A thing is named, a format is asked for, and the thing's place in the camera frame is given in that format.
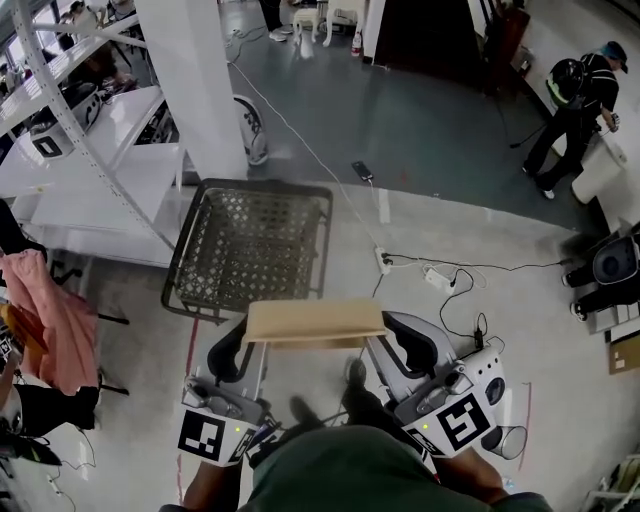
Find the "bottle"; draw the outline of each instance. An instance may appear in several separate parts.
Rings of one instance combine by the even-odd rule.
[[[360,34],[360,32],[356,32],[356,35],[353,36],[353,43],[351,45],[351,56],[360,57],[361,50],[362,50],[362,34]]]

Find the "smartphone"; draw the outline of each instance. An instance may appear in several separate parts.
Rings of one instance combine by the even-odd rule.
[[[362,181],[371,181],[373,179],[373,174],[371,174],[371,171],[367,169],[367,166],[364,165],[364,162],[353,162],[351,164],[351,167],[353,167],[353,170],[356,171]]]

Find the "white robot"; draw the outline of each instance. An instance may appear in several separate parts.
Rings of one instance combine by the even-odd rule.
[[[486,347],[459,359],[447,335],[425,320],[397,312],[383,312],[383,319],[386,336],[368,338],[366,348],[387,387],[387,408],[424,456],[453,457],[480,440],[505,458],[519,455],[523,427],[511,435],[508,454],[498,449],[513,431],[498,426],[511,396],[498,352]],[[222,324],[217,339],[194,354],[185,382],[178,448],[218,466],[237,464],[273,431],[265,423],[268,403],[260,398],[269,346],[247,344],[238,368],[245,331],[246,315]]]

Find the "extension cord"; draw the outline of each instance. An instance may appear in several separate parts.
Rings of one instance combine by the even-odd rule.
[[[453,295],[453,292],[456,290],[456,287],[451,284],[448,277],[443,276],[433,268],[430,268],[424,275],[424,280],[449,296]]]
[[[378,267],[380,267],[380,273],[383,276],[388,275],[391,272],[393,263],[387,263],[388,259],[383,257],[385,250],[382,247],[376,247],[374,252],[376,253],[376,261],[378,262]]]
[[[51,478],[51,475],[47,475],[47,482],[49,482],[49,485],[51,487],[53,487],[53,491],[56,493],[56,496],[62,496],[62,492],[60,491],[60,489],[56,485],[55,480],[53,478]]]

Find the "cable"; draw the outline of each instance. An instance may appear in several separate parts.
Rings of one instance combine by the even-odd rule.
[[[373,204],[376,207],[376,210],[380,211],[380,205],[378,204],[378,201],[376,201],[376,194],[375,194],[375,190],[373,189],[373,181],[372,180],[367,180],[367,181],[371,186],[371,199],[373,199]]]
[[[252,28],[251,30],[249,30],[246,33],[243,33],[241,31],[232,32],[231,37],[227,40],[227,43],[225,44],[225,48],[229,48],[233,44],[233,38],[234,37],[237,38],[237,39],[245,39],[252,32],[255,32],[256,30],[261,30],[263,28],[266,28],[266,25],[262,25],[261,27]],[[240,43],[240,46],[238,46],[238,54],[232,60],[229,61],[229,64],[234,64],[235,65],[236,61],[240,58],[240,55],[242,54],[242,47],[245,45],[245,43],[253,43],[253,42],[257,41],[258,39],[263,38],[264,36],[265,36],[265,34],[262,33],[259,36],[254,37],[253,39],[248,39],[246,41],[242,41]]]
[[[262,100],[267,104],[267,106],[273,110],[273,112],[282,120],[282,122],[285,124],[285,126],[287,128],[289,128],[289,130],[291,130],[293,132],[293,134],[298,137],[298,139],[300,139],[300,142],[302,142],[302,144],[304,145],[305,148],[307,148],[307,151],[309,151],[309,153],[311,153],[311,155],[317,160],[317,162],[324,168],[325,171],[327,171],[329,173],[329,175],[336,181],[336,183],[338,184],[338,187],[340,188],[340,192],[342,192],[342,195],[344,196],[344,198],[347,200],[347,203],[349,203],[349,206],[351,206],[351,210],[353,211],[353,214],[356,216],[356,218],[360,221],[360,223],[362,224],[362,227],[364,228],[364,230],[367,232],[367,235],[369,235],[369,238],[371,238],[371,241],[373,242],[373,244],[376,246],[376,248],[380,249],[380,245],[378,244],[378,242],[376,242],[376,239],[374,238],[374,236],[371,234],[371,231],[369,230],[369,226],[367,225],[367,223],[362,219],[362,217],[360,216],[360,213],[358,212],[357,208],[355,207],[355,205],[353,204],[353,202],[351,201],[351,198],[349,197],[349,195],[347,194],[347,191],[344,189],[344,187],[342,186],[342,183],[340,182],[340,180],[338,179],[338,177],[333,173],[333,171],[331,169],[329,169],[329,167],[327,167],[324,162],[322,160],[320,160],[320,157],[318,155],[316,155],[315,151],[313,151],[313,149],[311,149],[311,147],[309,146],[309,144],[307,144],[307,142],[302,138],[302,136],[295,130],[295,128],[293,128],[293,126],[291,126],[288,121],[284,118],[284,116],[278,112],[275,107],[269,102],[269,100],[267,98],[264,97],[264,95],[258,91],[258,89],[256,89],[256,87],[251,83],[251,81],[247,78],[247,75],[245,75],[242,70],[235,64],[235,62],[231,62],[230,63],[234,68],[236,68],[236,70],[238,71],[238,73],[240,73],[242,75],[242,77],[247,81],[247,83],[251,86],[251,88],[255,91],[255,93],[260,96],[262,98]]]
[[[547,127],[547,123],[544,123],[540,128],[538,128],[536,131],[534,131],[533,133],[531,133],[530,135],[528,135],[526,138],[522,139],[520,142],[516,142],[515,144],[509,144],[509,147],[511,149],[516,149],[519,148],[520,146],[522,146],[525,142],[527,142],[529,139],[533,138],[535,135],[537,135],[538,133],[540,133],[542,131],[543,128]]]
[[[83,468],[85,466],[89,466],[92,468],[97,468],[97,464],[96,464],[96,452],[93,449],[93,445],[91,444],[91,441],[89,441],[89,438],[87,437],[87,434],[84,433],[83,430],[79,429],[78,427],[76,427],[76,429],[78,430],[78,432],[80,432],[84,438],[87,440],[87,443],[89,444],[89,448],[91,448],[91,458],[93,459],[93,462],[83,462],[82,464],[78,465],[78,466],[74,466],[73,464],[71,464],[70,462],[66,461],[66,460],[61,460],[60,462],[62,462],[63,464],[66,464],[67,466],[69,466],[71,469],[73,469],[74,471],[78,471],[80,468]],[[44,439],[47,442],[47,446],[49,444],[51,444],[49,442],[49,440],[46,437],[42,437],[41,439]],[[56,478],[52,477],[53,481],[56,481],[58,478],[60,478],[60,468],[58,468],[58,476]]]
[[[560,261],[556,261],[555,263],[547,263],[545,265],[534,265],[534,264],[526,264],[526,265],[520,265],[518,267],[513,267],[513,268],[509,268],[509,267],[501,267],[500,265],[484,265],[484,264],[476,264],[476,263],[454,263],[452,261],[447,261],[447,260],[439,260],[439,259],[435,259],[435,258],[422,258],[422,257],[415,257],[415,256],[405,256],[404,254],[391,254],[391,253],[383,253],[382,254],[383,257],[386,258],[404,258],[406,260],[413,260],[413,261],[435,261],[437,263],[446,263],[448,265],[454,265],[457,267],[466,267],[466,268],[474,268],[474,267],[482,267],[482,268],[496,268],[498,270],[505,270],[507,272],[515,272],[516,270],[520,270],[523,268],[547,268],[547,267],[555,267],[557,265],[562,265],[564,264],[567,260],[560,260]]]
[[[500,115],[500,120],[502,121],[502,129],[504,131],[504,138],[505,141],[507,142],[507,144],[509,144],[509,129],[507,128],[507,121],[504,117],[504,112],[502,112],[502,107],[500,106],[500,103],[498,102],[498,99],[496,98],[494,100],[496,108],[498,109],[498,114]],[[547,127],[548,123],[544,123],[542,126],[540,126],[540,128],[537,128],[533,133],[531,133],[530,135],[528,135],[525,139],[521,140],[520,142],[516,142],[514,144],[509,144],[509,147],[511,149],[516,149],[519,148],[520,146],[522,146],[525,142],[527,142],[529,139],[531,139],[532,137],[534,137],[537,133],[539,133],[543,128]]]
[[[452,331],[451,329],[449,329],[449,327],[447,326],[447,324],[444,321],[444,318],[442,317],[442,311],[444,310],[445,306],[447,304],[449,304],[449,301],[451,299],[455,299],[456,297],[460,297],[460,295],[464,295],[465,293],[469,293],[471,290],[473,290],[473,285],[475,284],[475,281],[473,279],[473,276],[471,274],[469,274],[469,272],[467,272],[465,269],[463,268],[459,268],[458,270],[456,270],[455,275],[453,276],[453,280],[451,281],[451,286],[455,286],[456,285],[456,280],[458,279],[458,274],[460,272],[464,272],[465,274],[467,274],[467,276],[469,276],[469,279],[471,280],[471,285],[469,286],[469,288],[467,288],[466,290],[461,291],[460,293],[456,293],[454,295],[451,295],[450,297],[447,297],[447,300],[444,301],[444,304],[440,307],[440,322],[442,322],[442,326],[445,328],[445,330],[447,332],[450,332],[451,334],[455,334],[456,336],[460,336],[461,338],[471,338],[471,339],[475,339],[473,336],[469,335],[469,334],[460,334],[459,332],[455,332]]]
[[[384,274],[380,274],[380,279],[378,279],[378,284],[376,284],[376,287],[373,289],[373,293],[371,294],[372,299],[376,296],[376,292],[378,291],[378,288],[380,288],[380,283],[382,283],[383,278],[384,278]]]
[[[71,499],[71,496],[69,496],[66,492],[60,491],[60,494],[62,494],[63,496],[65,496],[70,502],[71,505],[73,506],[73,512],[76,512],[77,508],[76,508],[76,504],[74,503],[74,501]]]

